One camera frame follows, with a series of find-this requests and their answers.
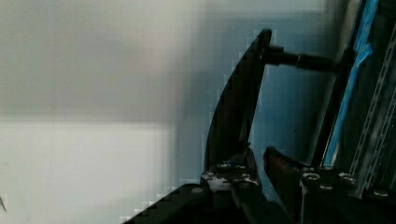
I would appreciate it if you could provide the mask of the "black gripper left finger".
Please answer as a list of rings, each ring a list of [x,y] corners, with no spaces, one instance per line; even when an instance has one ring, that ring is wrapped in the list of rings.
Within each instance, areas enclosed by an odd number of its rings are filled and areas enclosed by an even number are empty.
[[[211,164],[201,174],[200,184],[203,197],[211,203],[266,201],[257,163],[249,147],[225,161]]]

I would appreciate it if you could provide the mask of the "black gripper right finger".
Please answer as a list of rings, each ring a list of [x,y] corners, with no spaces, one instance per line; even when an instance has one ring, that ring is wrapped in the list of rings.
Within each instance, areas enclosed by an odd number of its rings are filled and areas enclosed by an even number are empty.
[[[264,171],[294,224],[352,224],[347,192],[355,180],[336,169],[304,165],[268,147]]]

